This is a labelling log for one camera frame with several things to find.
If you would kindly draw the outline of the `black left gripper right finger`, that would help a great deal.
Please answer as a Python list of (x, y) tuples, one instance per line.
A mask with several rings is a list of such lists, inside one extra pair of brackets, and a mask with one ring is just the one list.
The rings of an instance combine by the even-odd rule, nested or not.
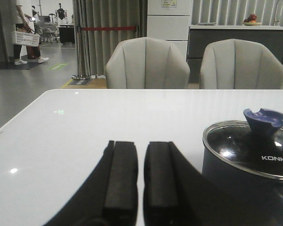
[(224, 226), (217, 189), (173, 142), (150, 142), (144, 162), (147, 226)]

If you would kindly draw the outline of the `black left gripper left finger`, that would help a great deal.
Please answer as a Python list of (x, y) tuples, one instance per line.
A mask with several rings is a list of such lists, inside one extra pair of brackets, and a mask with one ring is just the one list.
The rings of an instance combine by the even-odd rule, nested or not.
[(109, 141), (102, 158), (48, 226), (134, 226), (138, 158), (133, 142)]

